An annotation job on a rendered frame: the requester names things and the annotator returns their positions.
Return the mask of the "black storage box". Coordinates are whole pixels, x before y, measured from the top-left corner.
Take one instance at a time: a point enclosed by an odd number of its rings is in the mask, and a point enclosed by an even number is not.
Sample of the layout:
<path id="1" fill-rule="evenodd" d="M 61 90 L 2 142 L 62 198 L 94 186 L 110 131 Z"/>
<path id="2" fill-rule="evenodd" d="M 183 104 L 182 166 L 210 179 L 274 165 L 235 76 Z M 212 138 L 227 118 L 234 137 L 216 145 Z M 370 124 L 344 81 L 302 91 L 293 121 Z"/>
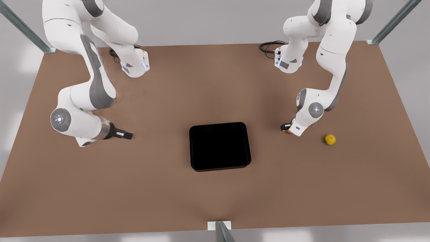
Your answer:
<path id="1" fill-rule="evenodd" d="M 192 126 L 189 152 L 190 165 L 197 172 L 242 168 L 252 161 L 243 122 Z"/>

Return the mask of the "silver frame post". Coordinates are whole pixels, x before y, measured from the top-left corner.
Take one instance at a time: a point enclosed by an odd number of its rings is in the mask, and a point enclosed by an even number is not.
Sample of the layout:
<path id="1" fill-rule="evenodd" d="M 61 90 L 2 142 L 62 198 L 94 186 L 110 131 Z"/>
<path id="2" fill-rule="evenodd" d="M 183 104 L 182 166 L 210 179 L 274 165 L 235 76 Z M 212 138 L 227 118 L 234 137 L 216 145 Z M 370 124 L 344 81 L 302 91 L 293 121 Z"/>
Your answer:
<path id="1" fill-rule="evenodd" d="M 216 242 L 237 242 L 231 234 L 231 221 L 209 221 L 207 230 L 215 231 Z"/>
<path id="2" fill-rule="evenodd" d="M 3 0 L 0 0 L 0 13 L 43 53 L 56 52 L 55 48 L 49 47 Z"/>
<path id="3" fill-rule="evenodd" d="M 393 16 L 393 18 L 370 40 L 366 40 L 368 45 L 379 45 L 384 38 L 390 34 L 408 14 L 419 4 L 422 0 L 408 0 L 407 3 Z"/>

